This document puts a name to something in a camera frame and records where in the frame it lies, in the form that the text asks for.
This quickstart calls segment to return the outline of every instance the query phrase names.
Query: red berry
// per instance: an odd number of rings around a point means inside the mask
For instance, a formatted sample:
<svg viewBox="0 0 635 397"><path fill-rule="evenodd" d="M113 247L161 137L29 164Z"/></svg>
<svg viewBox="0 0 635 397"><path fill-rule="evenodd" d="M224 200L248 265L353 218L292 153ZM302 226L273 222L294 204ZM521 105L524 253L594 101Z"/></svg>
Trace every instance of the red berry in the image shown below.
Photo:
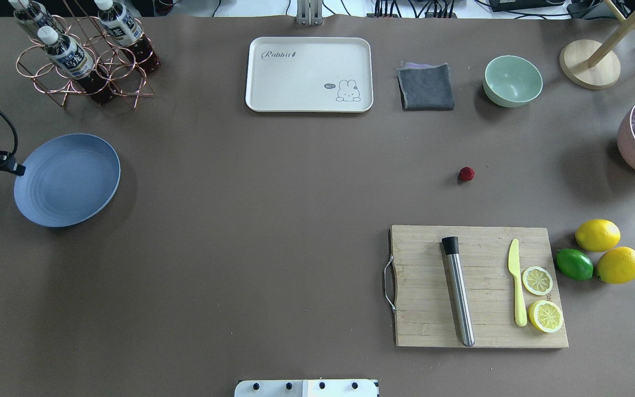
<svg viewBox="0 0 635 397"><path fill-rule="evenodd" d="M461 181L471 181L474 179L474 169L469 167L465 167L459 170L459 175L457 176Z"/></svg>

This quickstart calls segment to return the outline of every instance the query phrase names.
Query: yellow knife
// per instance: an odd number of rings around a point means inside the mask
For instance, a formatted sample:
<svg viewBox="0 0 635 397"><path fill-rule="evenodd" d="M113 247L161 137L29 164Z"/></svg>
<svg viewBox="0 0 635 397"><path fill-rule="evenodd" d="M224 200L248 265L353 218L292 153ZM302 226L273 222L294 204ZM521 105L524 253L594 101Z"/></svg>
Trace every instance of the yellow knife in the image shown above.
<svg viewBox="0 0 635 397"><path fill-rule="evenodd" d="M509 248L509 273L514 276L514 319L519 326L526 326L526 304L524 290L521 286L521 264L519 262L519 239L511 241Z"/></svg>

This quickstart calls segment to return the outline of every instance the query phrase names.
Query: black muddler tip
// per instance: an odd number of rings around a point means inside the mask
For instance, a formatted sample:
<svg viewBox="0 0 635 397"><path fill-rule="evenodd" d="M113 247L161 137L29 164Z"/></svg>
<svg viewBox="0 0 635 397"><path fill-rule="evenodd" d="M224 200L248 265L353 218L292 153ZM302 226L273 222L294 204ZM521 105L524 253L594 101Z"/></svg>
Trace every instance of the black muddler tip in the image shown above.
<svg viewBox="0 0 635 397"><path fill-rule="evenodd" d="M443 248L446 255L459 254L459 243L457 236L445 237L443 239Z"/></svg>

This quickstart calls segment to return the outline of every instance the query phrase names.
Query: round wooden base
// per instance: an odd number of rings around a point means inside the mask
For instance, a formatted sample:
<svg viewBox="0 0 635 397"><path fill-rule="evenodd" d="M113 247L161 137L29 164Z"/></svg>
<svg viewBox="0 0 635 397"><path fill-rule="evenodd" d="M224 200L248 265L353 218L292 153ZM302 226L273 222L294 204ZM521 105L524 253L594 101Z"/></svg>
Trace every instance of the round wooden base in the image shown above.
<svg viewBox="0 0 635 397"><path fill-rule="evenodd" d="M614 85L622 73L622 66L613 51L592 68L587 66L587 60L601 45L594 40L577 40L566 45L560 52L560 67L565 76L590 90L603 90Z"/></svg>

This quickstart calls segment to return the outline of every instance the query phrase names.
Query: white bottle cap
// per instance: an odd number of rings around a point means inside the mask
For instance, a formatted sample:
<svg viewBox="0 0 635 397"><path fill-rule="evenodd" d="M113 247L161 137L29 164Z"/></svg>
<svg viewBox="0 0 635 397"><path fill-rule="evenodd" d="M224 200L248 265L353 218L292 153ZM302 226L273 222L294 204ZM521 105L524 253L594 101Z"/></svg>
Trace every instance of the white bottle cap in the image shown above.
<svg viewBox="0 0 635 397"><path fill-rule="evenodd" d="M9 0L9 4L16 10L23 10L28 7L28 0Z"/></svg>
<svg viewBox="0 0 635 397"><path fill-rule="evenodd" d="M113 0L95 0L96 5L100 10L109 10L114 5Z"/></svg>
<svg viewBox="0 0 635 397"><path fill-rule="evenodd" d="M51 45L58 41L58 32L53 30L50 26L44 26L38 30L38 38L40 38L43 43Z"/></svg>

